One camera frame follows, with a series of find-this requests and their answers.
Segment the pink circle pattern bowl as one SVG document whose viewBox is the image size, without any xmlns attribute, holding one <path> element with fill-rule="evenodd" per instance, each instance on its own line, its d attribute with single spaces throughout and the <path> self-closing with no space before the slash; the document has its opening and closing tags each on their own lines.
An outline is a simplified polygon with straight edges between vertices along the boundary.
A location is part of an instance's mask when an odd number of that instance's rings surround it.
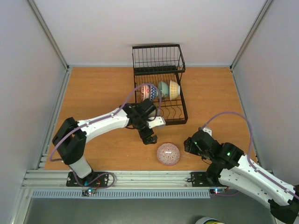
<svg viewBox="0 0 299 224">
<path fill-rule="evenodd" d="M 180 159 L 179 148 L 172 143 L 164 143 L 157 149 L 157 159 L 166 166 L 173 166 Z"/>
</svg>

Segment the red floral pattern bowl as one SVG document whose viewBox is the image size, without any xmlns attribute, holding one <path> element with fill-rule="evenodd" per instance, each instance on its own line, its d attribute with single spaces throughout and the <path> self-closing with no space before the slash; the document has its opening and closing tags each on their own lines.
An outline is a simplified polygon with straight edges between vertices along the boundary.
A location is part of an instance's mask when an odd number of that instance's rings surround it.
<svg viewBox="0 0 299 224">
<path fill-rule="evenodd" d="M 141 101 L 150 97 L 150 87 L 147 84 L 143 84 L 141 87 Z"/>
</svg>

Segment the mint green ceramic bowl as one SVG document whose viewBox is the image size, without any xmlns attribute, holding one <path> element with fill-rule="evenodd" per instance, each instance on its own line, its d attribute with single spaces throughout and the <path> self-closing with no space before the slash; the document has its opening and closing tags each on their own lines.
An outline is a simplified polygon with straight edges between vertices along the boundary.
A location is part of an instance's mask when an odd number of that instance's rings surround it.
<svg viewBox="0 0 299 224">
<path fill-rule="evenodd" d="M 158 89 L 159 89 L 159 91 L 161 93 L 162 99 L 165 99 L 165 98 L 167 98 L 169 96 L 170 90 L 169 90 L 169 86 L 168 86 L 167 83 L 165 83 L 163 81 L 160 81 L 158 83 Z"/>
</svg>

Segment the sun pattern ceramic bowl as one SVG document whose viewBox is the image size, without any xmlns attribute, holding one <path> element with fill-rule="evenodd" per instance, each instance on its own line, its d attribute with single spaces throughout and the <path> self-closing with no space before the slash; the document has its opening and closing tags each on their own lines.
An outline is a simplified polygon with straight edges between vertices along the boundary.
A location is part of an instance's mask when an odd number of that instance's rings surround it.
<svg viewBox="0 0 299 224">
<path fill-rule="evenodd" d="M 169 85 L 169 96 L 170 100 L 175 100 L 180 95 L 180 86 L 175 81 L 170 81 Z"/>
</svg>

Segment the black wire dish rack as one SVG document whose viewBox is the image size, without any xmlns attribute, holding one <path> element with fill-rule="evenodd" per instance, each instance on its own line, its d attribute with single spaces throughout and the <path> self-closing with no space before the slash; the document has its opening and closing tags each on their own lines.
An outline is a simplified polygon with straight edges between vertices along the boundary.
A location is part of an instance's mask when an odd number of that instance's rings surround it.
<svg viewBox="0 0 299 224">
<path fill-rule="evenodd" d="M 171 81 L 181 85 L 185 72 L 185 60 L 179 44 L 152 44 L 132 47 L 133 75 L 135 87 L 152 83 L 167 85 Z M 184 95 L 180 91 L 175 99 L 162 97 L 161 116 L 167 125 L 182 125 L 188 120 Z"/>
</svg>

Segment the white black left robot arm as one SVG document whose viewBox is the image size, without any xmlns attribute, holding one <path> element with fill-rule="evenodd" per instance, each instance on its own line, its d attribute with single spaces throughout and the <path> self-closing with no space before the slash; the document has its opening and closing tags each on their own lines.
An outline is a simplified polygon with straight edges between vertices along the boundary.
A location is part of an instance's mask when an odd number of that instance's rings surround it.
<svg viewBox="0 0 299 224">
<path fill-rule="evenodd" d="M 84 157 L 85 145 L 90 140 L 115 129 L 131 126 L 137 130 L 145 145 L 155 144 L 154 127 L 165 125 L 158 109 L 150 101 L 126 103 L 115 110 L 86 120 L 76 121 L 70 117 L 64 121 L 52 139 L 54 150 L 60 160 L 69 166 L 84 186 L 93 183 L 94 171 Z"/>
</svg>

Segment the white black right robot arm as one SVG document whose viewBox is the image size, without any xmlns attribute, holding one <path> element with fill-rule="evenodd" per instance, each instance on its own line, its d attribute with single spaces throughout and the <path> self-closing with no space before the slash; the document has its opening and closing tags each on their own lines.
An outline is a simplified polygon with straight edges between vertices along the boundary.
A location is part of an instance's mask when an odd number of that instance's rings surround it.
<svg viewBox="0 0 299 224">
<path fill-rule="evenodd" d="M 257 163 L 232 143 L 219 143 L 199 129 L 184 141 L 185 151 L 209 160 L 204 181 L 209 187 L 227 186 L 255 199 L 285 224 L 299 214 L 299 187 L 286 183 Z"/>
</svg>

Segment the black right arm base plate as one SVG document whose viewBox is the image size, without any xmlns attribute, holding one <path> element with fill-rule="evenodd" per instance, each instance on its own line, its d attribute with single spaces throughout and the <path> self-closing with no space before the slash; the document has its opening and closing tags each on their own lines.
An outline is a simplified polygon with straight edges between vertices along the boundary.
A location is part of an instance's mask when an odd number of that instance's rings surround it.
<svg viewBox="0 0 299 224">
<path fill-rule="evenodd" d="M 191 172 L 190 178 L 187 179 L 187 182 L 191 183 L 192 187 L 210 187 L 210 188 L 216 188 L 216 187 L 226 187 L 225 185 L 221 185 L 218 183 L 211 183 L 207 177 L 205 172 Z"/>
</svg>

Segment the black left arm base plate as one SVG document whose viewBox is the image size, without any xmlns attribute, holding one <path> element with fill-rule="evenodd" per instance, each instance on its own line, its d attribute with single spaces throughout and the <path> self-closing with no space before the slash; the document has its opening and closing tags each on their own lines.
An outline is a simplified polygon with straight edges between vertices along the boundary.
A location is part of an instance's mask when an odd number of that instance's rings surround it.
<svg viewBox="0 0 299 224">
<path fill-rule="evenodd" d="M 66 180 L 67 187 L 107 187 L 109 174 L 107 172 L 91 172 L 84 178 L 80 178 L 73 172 L 69 172 Z"/>
</svg>

